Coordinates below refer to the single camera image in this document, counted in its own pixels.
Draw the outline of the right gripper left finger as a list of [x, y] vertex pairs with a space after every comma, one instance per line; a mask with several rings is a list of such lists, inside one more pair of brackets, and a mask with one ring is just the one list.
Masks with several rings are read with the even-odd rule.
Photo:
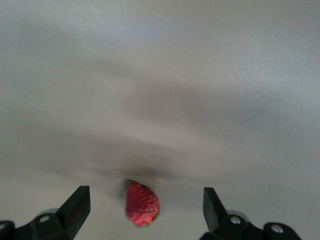
[[16, 227], [0, 222], [2, 240], [73, 240], [91, 211], [90, 187], [79, 186], [60, 208], [48, 209], [27, 224]]

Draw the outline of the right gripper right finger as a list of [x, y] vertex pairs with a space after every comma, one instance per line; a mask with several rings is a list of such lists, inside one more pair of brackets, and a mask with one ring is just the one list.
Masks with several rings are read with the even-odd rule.
[[268, 222], [262, 229], [238, 211], [227, 211], [215, 189], [203, 189], [203, 215], [208, 228], [201, 240], [298, 240], [288, 225]]

